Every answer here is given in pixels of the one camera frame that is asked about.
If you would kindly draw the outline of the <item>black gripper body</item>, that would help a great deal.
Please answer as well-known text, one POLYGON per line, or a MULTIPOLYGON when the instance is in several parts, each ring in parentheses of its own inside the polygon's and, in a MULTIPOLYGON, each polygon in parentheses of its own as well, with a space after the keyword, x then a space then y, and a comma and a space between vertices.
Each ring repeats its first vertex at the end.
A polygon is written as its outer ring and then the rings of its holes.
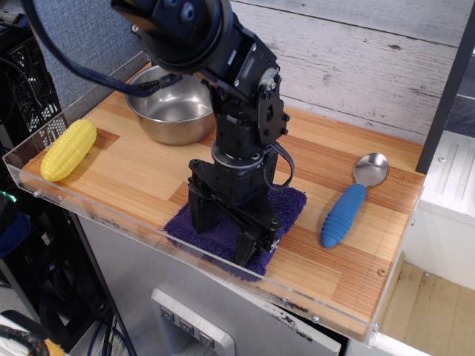
POLYGON ((189 162, 192 175, 189 193, 214 200, 219 213, 224 214, 243 231, 256 228, 265 234, 281 229, 281 221, 269 201, 270 188, 264 182, 261 168, 244 174, 224 165, 193 159, 189 162))

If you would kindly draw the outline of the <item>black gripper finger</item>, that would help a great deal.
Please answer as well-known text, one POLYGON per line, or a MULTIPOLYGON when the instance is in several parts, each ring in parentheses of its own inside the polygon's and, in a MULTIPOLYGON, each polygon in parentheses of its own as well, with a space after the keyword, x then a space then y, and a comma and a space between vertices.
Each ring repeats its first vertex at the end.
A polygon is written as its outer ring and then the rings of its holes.
POLYGON ((190 192, 189 209, 192 225, 198 234, 208 231, 218 223, 219 209, 214 200, 207 200, 190 192))
POLYGON ((280 241, 274 231, 271 234, 265 234, 256 228, 241 231, 237 238, 234 263, 245 266, 254 255, 260 254, 263 250, 272 253, 280 241))

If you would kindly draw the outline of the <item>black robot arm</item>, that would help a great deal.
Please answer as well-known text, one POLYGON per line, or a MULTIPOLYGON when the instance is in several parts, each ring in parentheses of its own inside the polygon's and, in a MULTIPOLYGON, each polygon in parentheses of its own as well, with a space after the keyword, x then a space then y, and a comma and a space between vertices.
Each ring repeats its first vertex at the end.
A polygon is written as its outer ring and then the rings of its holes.
POLYGON ((224 214, 239 228, 239 266, 278 243, 281 221, 269 202, 275 169, 289 154, 279 144, 289 116, 280 98, 275 54, 232 11, 228 1, 113 1, 138 29, 146 52, 164 70, 200 79, 217 120, 212 162, 189 167, 189 208, 197 232, 224 214))

